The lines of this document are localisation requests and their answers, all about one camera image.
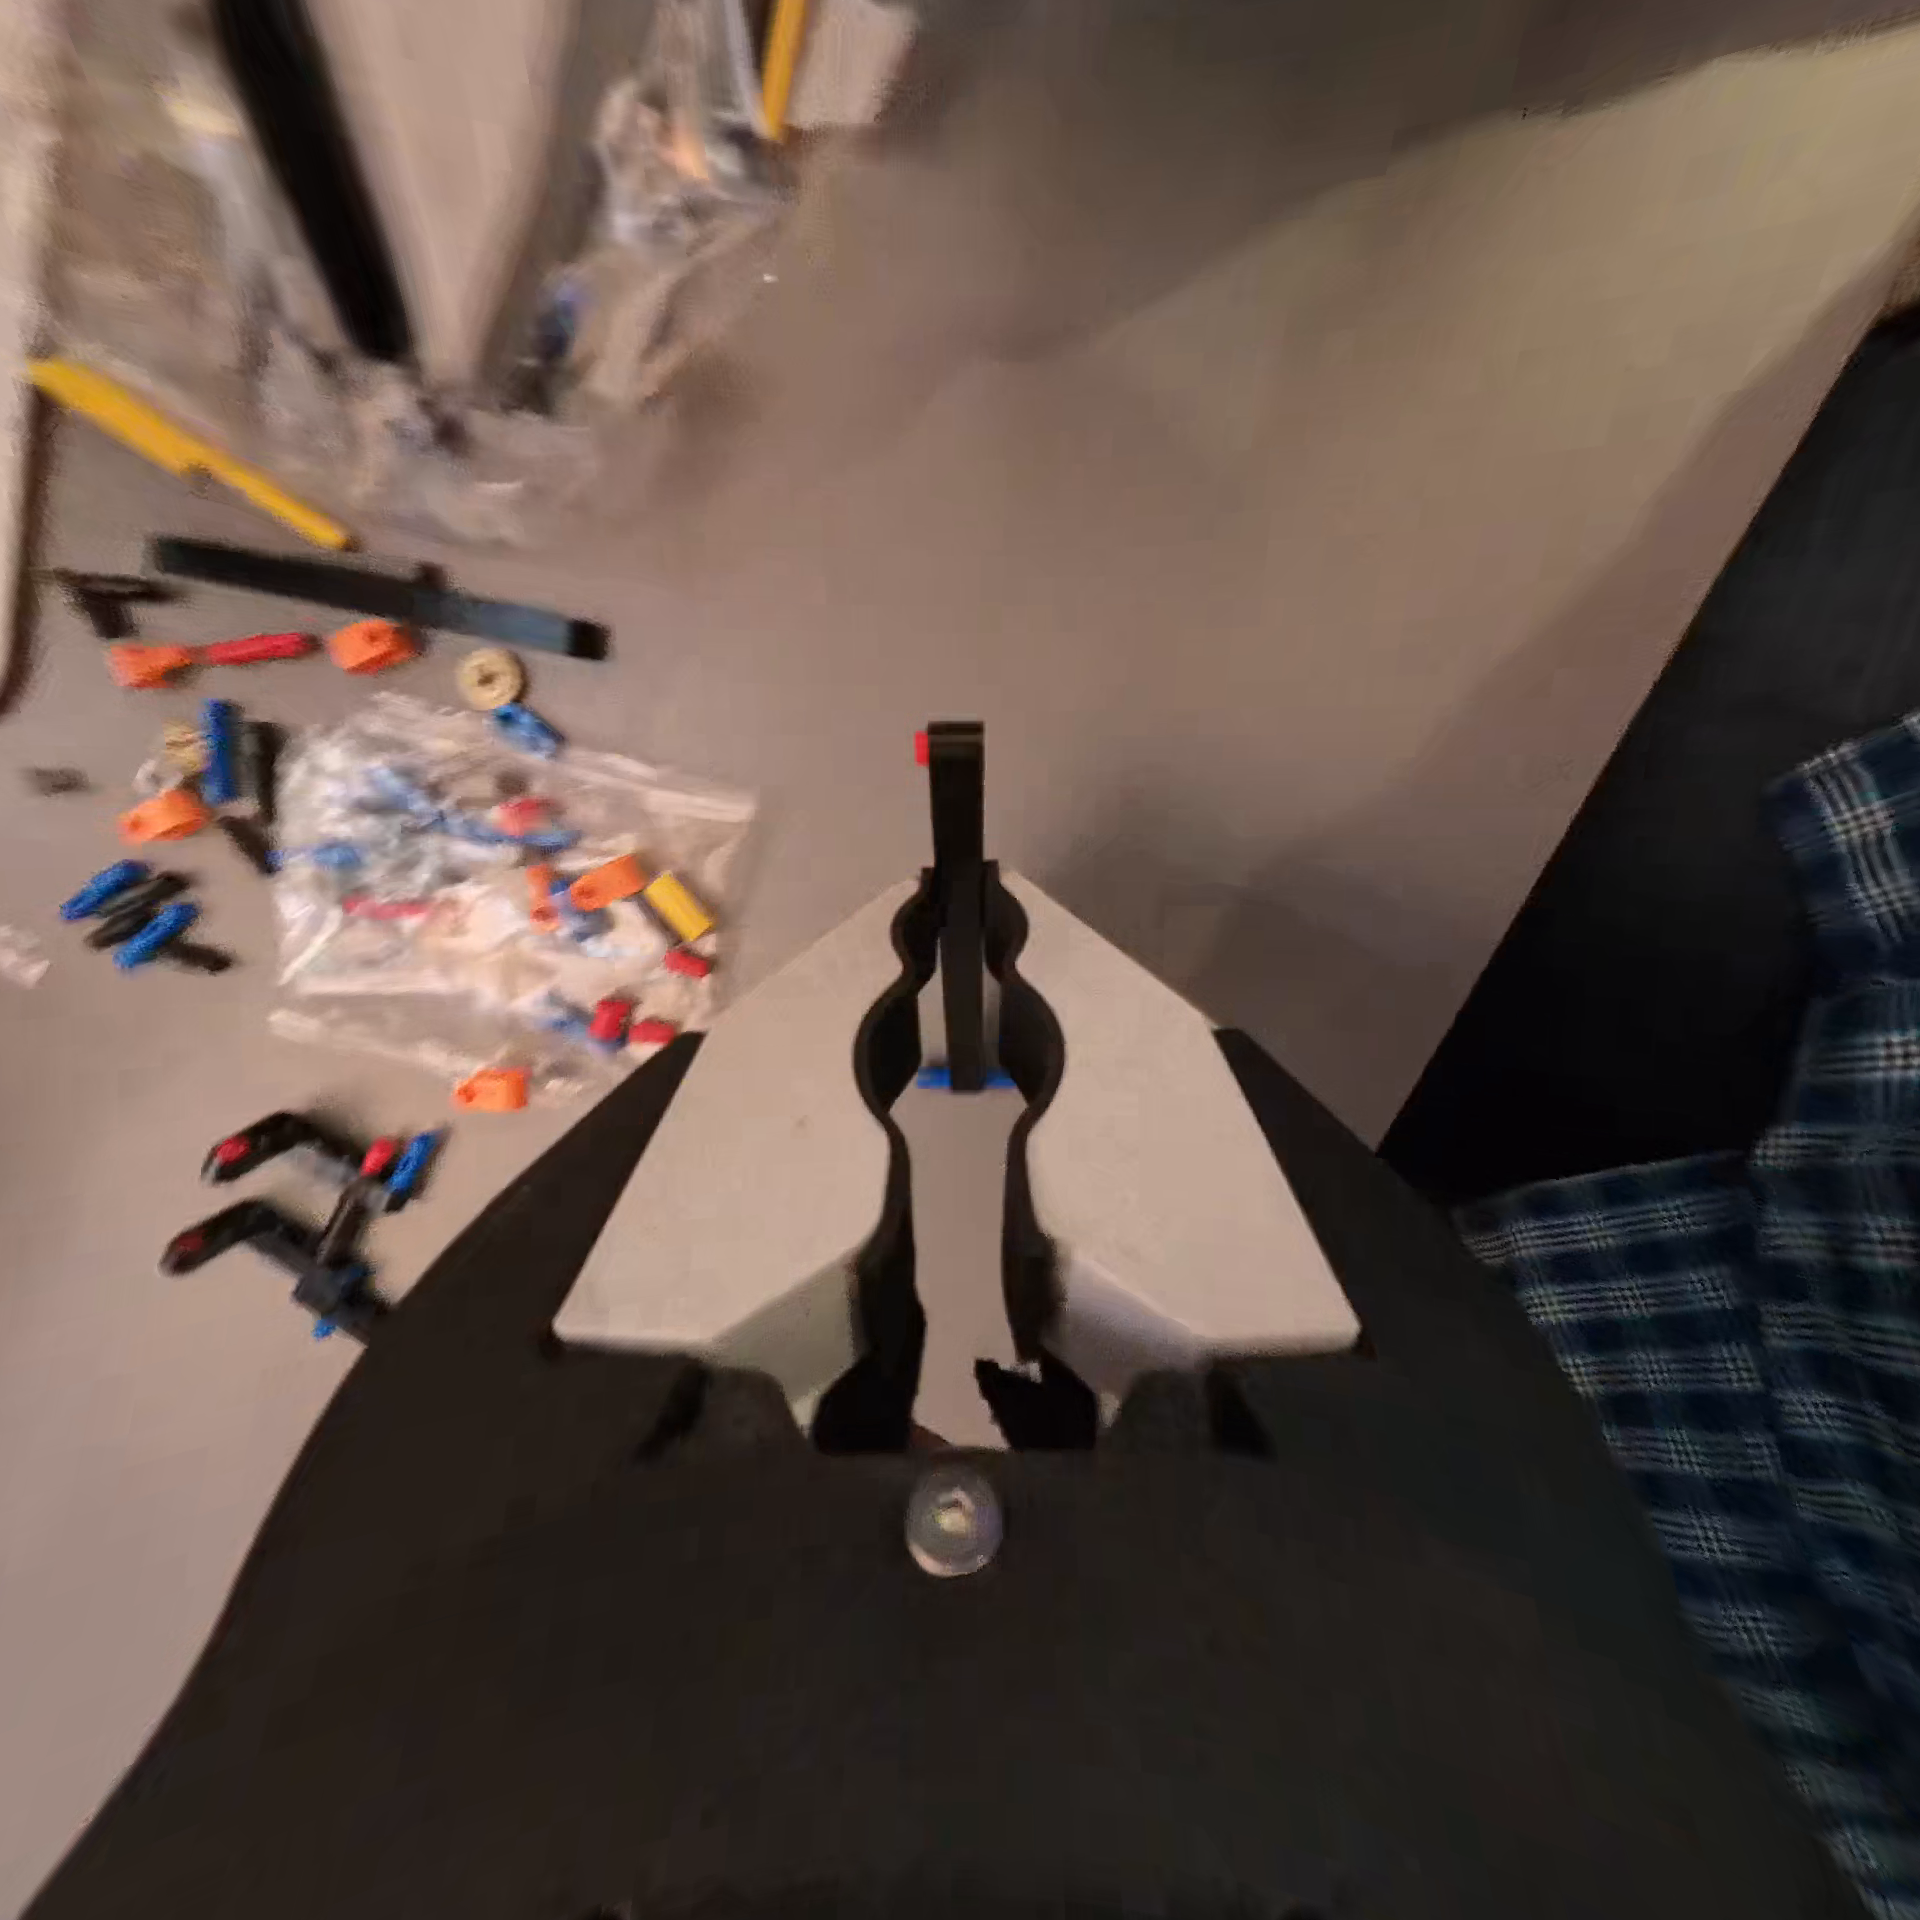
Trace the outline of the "person's plaid shirt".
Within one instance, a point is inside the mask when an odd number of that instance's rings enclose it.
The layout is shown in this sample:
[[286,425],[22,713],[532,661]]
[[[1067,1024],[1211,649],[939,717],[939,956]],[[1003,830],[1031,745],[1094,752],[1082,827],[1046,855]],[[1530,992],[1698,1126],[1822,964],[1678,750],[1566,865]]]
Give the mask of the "person's plaid shirt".
[[1917,723],[1767,792],[1814,989],[1739,1150],[1455,1232],[1638,1492],[1684,1615],[1875,1915],[1917,1915]]

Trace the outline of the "long black lego beam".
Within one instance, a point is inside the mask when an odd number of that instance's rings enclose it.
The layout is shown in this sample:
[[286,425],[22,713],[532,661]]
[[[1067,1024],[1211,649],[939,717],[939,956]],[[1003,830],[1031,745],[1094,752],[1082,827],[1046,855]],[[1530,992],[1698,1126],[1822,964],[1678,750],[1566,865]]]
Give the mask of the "long black lego beam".
[[191,585],[384,616],[412,629],[491,639],[568,661],[604,663],[613,654],[611,631],[599,621],[511,599],[468,593],[451,585],[434,567],[421,567],[402,579],[339,560],[283,557],[181,534],[150,536],[146,557],[157,573]]

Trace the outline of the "black angled lego connector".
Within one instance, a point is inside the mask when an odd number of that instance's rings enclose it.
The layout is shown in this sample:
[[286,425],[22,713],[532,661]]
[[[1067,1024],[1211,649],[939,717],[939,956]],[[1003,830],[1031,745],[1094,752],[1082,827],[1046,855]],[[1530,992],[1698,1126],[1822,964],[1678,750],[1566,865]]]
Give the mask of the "black angled lego connector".
[[136,573],[83,572],[48,567],[42,581],[58,588],[63,604],[95,639],[131,639],[136,635],[136,609],[175,600],[175,588]]

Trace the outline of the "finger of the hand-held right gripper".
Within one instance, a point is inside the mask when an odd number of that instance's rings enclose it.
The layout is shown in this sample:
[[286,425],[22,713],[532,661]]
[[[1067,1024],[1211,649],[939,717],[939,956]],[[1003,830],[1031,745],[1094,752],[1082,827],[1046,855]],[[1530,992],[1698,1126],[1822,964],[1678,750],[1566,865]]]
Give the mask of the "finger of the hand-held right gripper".
[[320,4],[416,361],[439,385],[477,372],[543,179],[575,23],[571,1]]
[[416,336],[341,91],[304,1],[213,1],[213,39],[348,344],[412,366]]

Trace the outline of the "large clear bag grey pieces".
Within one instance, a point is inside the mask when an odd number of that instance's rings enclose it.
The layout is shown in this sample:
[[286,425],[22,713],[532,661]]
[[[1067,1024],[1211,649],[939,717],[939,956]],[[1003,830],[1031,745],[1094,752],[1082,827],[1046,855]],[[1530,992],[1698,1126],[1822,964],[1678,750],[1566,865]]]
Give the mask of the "large clear bag grey pieces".
[[466,385],[331,316],[208,4],[63,4],[62,357],[348,524],[535,540],[747,295],[795,141],[871,127],[920,4],[579,4],[543,179]]

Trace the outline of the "long yellow lego piece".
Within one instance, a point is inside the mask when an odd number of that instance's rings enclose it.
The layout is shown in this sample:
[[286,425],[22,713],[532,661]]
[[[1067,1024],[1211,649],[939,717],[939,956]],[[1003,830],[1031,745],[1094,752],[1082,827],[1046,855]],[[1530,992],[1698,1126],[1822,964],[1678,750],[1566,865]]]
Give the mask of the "long yellow lego piece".
[[187,429],[106,372],[62,357],[35,357],[26,374],[42,398],[95,425],[144,464],[191,486],[223,489],[320,550],[357,550],[358,542],[348,524],[216,441]]

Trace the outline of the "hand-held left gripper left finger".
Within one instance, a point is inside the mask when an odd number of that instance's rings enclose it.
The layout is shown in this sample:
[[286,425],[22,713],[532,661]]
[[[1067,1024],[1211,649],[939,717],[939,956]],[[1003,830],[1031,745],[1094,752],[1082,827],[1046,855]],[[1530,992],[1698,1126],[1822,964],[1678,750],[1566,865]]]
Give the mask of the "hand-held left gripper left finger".
[[888,1104],[920,1064],[920,910],[887,886],[695,1036],[557,1342],[768,1376],[826,1448],[908,1445],[926,1316]]

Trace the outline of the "black lego beam assembly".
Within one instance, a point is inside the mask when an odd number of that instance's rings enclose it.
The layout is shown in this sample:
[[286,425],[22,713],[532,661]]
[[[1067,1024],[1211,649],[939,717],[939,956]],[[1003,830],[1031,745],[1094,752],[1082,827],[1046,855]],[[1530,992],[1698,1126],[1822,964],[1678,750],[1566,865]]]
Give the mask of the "black lego beam assembly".
[[404,1211],[434,1175],[443,1129],[378,1136],[366,1143],[304,1111],[274,1111],[220,1139],[202,1163],[210,1189],[239,1187],[277,1160],[299,1160],[331,1189],[323,1223],[293,1215],[263,1195],[184,1225],[159,1252],[157,1271],[178,1279],[234,1249],[252,1249],[291,1285],[291,1297],[314,1320],[316,1336],[348,1336],[360,1347],[392,1312],[378,1288],[367,1233],[380,1219]]

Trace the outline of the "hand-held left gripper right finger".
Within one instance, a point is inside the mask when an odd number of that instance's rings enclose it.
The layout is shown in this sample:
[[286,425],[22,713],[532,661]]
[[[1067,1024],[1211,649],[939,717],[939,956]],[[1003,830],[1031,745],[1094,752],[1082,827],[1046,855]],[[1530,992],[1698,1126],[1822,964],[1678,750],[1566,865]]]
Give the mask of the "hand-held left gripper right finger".
[[1356,1352],[1359,1313],[1214,1022],[1034,880],[999,873],[982,953],[1005,1143],[1014,1361],[975,1361],[1011,1448],[1087,1448],[1144,1376]]

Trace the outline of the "small clear bag colourful pieces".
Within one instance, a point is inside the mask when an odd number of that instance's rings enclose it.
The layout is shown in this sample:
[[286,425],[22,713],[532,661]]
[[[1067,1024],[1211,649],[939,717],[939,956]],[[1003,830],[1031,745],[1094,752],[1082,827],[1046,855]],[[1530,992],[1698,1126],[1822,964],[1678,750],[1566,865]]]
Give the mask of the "small clear bag colourful pieces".
[[279,763],[270,1029],[462,1107],[608,1086],[725,989],[752,796],[398,692]]

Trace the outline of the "black beam with blue pin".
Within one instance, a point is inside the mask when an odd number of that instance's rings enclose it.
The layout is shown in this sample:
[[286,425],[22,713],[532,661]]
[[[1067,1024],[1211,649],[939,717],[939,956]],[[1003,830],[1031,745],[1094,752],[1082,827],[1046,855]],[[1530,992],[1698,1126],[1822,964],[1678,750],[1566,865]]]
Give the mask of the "black beam with blue pin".
[[999,889],[984,853],[984,727],[931,723],[917,737],[928,776],[931,865],[926,899],[943,1013],[943,1079],[950,1092],[1000,1086],[988,1024],[989,925]]

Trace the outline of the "person's dark trousers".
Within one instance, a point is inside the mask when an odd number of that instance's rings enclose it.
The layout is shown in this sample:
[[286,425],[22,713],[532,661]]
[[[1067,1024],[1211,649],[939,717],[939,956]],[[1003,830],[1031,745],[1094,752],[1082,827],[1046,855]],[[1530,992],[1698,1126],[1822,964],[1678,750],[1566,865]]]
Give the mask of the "person's dark trousers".
[[1807,999],[1764,792],[1915,710],[1917,317],[1875,324],[1379,1153],[1434,1201],[1743,1145]]

